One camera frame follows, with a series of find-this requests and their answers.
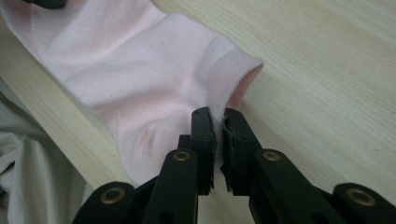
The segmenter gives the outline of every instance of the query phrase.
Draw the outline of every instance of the light wooden surface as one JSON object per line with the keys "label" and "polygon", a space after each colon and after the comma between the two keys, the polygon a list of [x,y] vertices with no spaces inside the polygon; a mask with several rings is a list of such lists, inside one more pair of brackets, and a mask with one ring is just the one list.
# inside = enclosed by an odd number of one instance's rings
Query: light wooden surface
{"label": "light wooden surface", "polygon": [[[396,2],[155,0],[218,30],[265,66],[242,112],[264,147],[314,185],[374,189],[396,204]],[[109,132],[4,29],[0,76],[94,188],[125,180]],[[251,223],[246,199],[200,199],[200,223]]]}

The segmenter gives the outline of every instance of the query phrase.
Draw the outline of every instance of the metal screw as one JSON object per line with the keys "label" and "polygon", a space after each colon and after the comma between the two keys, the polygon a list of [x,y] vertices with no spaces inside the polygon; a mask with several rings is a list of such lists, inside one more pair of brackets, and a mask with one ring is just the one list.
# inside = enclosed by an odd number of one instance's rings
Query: metal screw
{"label": "metal screw", "polygon": [[187,152],[177,152],[174,155],[174,159],[177,161],[186,161],[191,157],[191,155]]}
{"label": "metal screw", "polygon": [[265,159],[267,159],[268,161],[279,161],[280,160],[279,154],[277,154],[275,152],[264,152],[264,153],[262,153],[262,156]]}
{"label": "metal screw", "polygon": [[364,205],[364,206],[374,206],[376,204],[373,196],[368,194],[367,192],[361,189],[348,189],[346,191],[346,195],[355,203]]}
{"label": "metal screw", "polygon": [[114,187],[103,192],[100,201],[104,204],[112,204],[121,200],[125,196],[125,190],[119,187]]}

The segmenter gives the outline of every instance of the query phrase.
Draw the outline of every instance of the sock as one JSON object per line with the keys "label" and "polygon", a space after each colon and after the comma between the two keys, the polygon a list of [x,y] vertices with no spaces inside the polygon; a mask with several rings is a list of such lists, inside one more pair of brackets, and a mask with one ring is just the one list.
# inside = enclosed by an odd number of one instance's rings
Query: sock
{"label": "sock", "polygon": [[193,110],[209,106],[221,138],[225,107],[238,107],[262,69],[228,38],[149,0],[69,0],[56,10],[1,0],[0,8],[22,44],[107,125],[137,185],[190,133]]}

